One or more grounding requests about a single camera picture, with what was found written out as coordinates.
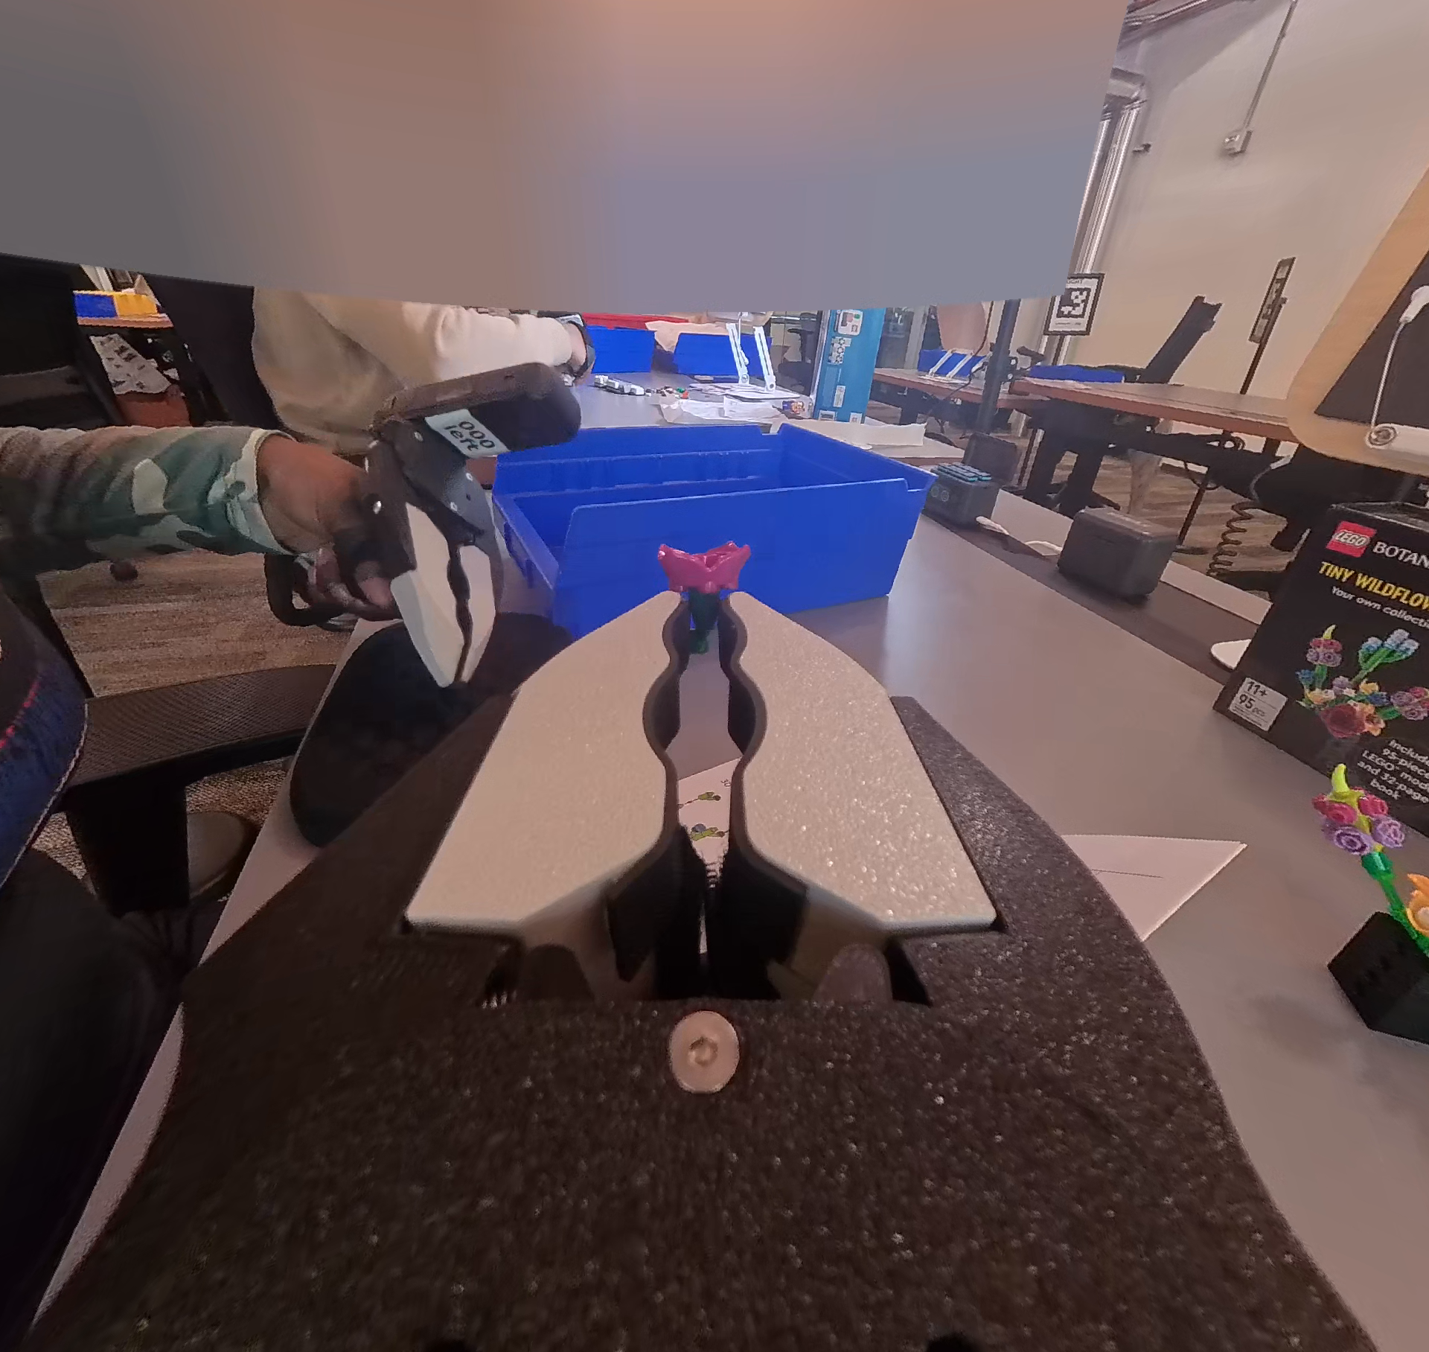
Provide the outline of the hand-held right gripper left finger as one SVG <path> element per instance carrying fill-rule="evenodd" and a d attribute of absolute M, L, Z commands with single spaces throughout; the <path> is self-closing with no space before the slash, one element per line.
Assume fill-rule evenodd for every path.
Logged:
<path fill-rule="evenodd" d="M 523 682 L 407 900 L 513 992 L 700 991 L 700 861 L 669 741 L 688 660 L 663 592 Z"/>

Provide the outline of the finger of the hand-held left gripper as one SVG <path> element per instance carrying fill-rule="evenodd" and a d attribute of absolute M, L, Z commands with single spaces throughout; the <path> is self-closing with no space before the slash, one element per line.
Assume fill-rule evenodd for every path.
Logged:
<path fill-rule="evenodd" d="M 470 528 L 462 534 L 459 569 L 467 583 L 467 629 L 459 675 L 471 678 L 491 639 L 504 589 L 501 541 L 490 528 Z"/>
<path fill-rule="evenodd" d="M 440 536 L 412 536 L 414 556 L 390 578 L 390 595 L 417 656 L 434 682 L 456 682 L 460 626 Z"/>

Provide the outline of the magenta lego flower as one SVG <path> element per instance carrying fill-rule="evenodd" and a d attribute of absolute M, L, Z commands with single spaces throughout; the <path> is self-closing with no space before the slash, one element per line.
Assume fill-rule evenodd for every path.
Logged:
<path fill-rule="evenodd" d="M 734 592 L 741 586 L 741 573 L 751 548 L 747 544 L 731 541 L 714 548 L 692 553 L 660 544 L 656 548 L 656 562 L 667 581 L 669 592 L 680 592 L 686 597 L 708 595 L 720 597 L 725 592 Z"/>

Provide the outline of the large blue plastic bin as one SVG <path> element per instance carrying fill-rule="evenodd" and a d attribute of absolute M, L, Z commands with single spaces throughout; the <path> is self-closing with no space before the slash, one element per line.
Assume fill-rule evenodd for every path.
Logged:
<path fill-rule="evenodd" d="M 779 612 L 887 595 L 930 472 L 781 427 L 610 427 L 496 463 L 499 533 L 530 600 L 580 639 L 667 592 L 664 544 L 745 545 L 739 589 Z"/>

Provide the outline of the lego flower bouquet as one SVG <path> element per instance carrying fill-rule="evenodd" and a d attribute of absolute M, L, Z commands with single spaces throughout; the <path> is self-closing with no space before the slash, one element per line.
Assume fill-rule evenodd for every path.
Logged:
<path fill-rule="evenodd" d="M 1327 963 L 1327 972 L 1371 1031 L 1427 1045 L 1427 880 L 1396 869 L 1404 826 L 1382 798 L 1332 768 L 1329 790 L 1312 801 L 1323 838 L 1349 855 L 1377 886 L 1383 910 L 1371 914 Z"/>

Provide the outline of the lego instruction booklet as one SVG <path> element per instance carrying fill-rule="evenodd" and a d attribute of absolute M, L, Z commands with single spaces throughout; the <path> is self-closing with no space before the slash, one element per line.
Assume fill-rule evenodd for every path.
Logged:
<path fill-rule="evenodd" d="M 728 843 L 736 763 L 681 777 L 675 807 L 714 886 Z M 1125 835 L 1066 835 L 1063 841 L 1095 875 L 1141 939 L 1147 939 L 1243 852 L 1243 843 Z"/>

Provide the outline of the black lego set box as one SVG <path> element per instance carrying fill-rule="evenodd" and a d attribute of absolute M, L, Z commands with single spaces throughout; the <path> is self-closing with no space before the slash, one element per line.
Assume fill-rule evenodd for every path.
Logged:
<path fill-rule="evenodd" d="M 1427 791 L 1427 517 L 1331 506 L 1301 542 L 1214 712 L 1401 807 Z"/>

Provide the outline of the black rounded pad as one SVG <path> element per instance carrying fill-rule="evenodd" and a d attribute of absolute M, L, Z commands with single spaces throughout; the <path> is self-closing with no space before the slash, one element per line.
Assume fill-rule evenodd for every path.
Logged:
<path fill-rule="evenodd" d="M 465 720 L 507 704 L 572 642 L 541 615 L 501 612 L 474 675 L 439 685 L 400 625 L 362 637 L 340 665 L 289 770 L 289 808 L 312 847 L 339 838 Z"/>

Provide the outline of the black seat chair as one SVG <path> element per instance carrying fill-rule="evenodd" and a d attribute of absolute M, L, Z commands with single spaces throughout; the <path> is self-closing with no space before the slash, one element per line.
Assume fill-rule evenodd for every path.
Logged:
<path fill-rule="evenodd" d="M 116 918 L 207 903 L 189 874 L 188 790 L 295 754 L 331 673 L 298 665 L 85 698 L 79 760 L 28 852 Z"/>

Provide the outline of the small black device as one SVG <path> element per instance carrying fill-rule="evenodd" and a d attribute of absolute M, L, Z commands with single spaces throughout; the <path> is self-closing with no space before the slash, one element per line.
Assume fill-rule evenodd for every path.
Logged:
<path fill-rule="evenodd" d="M 991 520 L 1002 486 L 986 472 L 965 463 L 932 469 L 923 514 L 949 527 L 976 528 Z"/>

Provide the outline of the tall blue box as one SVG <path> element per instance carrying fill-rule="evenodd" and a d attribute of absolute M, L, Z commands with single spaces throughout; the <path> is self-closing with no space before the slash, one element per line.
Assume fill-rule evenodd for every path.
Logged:
<path fill-rule="evenodd" d="M 884 338 L 884 307 L 829 308 L 812 371 L 812 419 L 862 424 Z"/>

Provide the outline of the dark grey cube device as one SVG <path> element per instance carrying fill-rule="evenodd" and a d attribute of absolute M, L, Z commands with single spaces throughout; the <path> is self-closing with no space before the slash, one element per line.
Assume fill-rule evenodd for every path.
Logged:
<path fill-rule="evenodd" d="M 1178 539 L 1175 530 L 1114 508 L 1085 508 L 1067 528 L 1060 575 L 1102 595 L 1144 603 L 1158 587 Z"/>

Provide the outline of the black office chair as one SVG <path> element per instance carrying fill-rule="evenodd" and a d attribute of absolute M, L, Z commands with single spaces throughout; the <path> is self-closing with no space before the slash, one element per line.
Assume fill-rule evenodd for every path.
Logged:
<path fill-rule="evenodd" d="M 1212 329 L 1220 310 L 1222 304 L 1214 304 L 1203 296 L 1195 296 L 1181 319 L 1173 326 L 1169 338 L 1156 349 L 1156 354 L 1147 365 L 1134 368 L 1103 361 L 1100 368 L 1116 372 L 1128 383 L 1167 385 L 1192 349 Z M 1131 450 L 1127 452 L 1130 486 L 1123 511 L 1128 516 L 1139 517 L 1161 463 L 1161 456 Z"/>

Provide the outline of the wood edged black board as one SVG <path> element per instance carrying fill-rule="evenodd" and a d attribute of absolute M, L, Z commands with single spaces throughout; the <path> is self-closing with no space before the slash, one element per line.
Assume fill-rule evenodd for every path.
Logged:
<path fill-rule="evenodd" d="M 1427 475 L 1425 256 L 1421 176 L 1290 383 L 1284 418 L 1298 447 Z"/>

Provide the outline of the square wall tag sign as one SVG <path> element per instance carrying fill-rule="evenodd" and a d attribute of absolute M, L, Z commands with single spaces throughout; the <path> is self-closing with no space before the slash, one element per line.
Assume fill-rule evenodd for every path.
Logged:
<path fill-rule="evenodd" d="M 1049 301 L 1043 333 L 1047 338 L 1085 338 L 1091 333 L 1105 274 L 1077 271 L 1067 276 L 1063 290 Z"/>

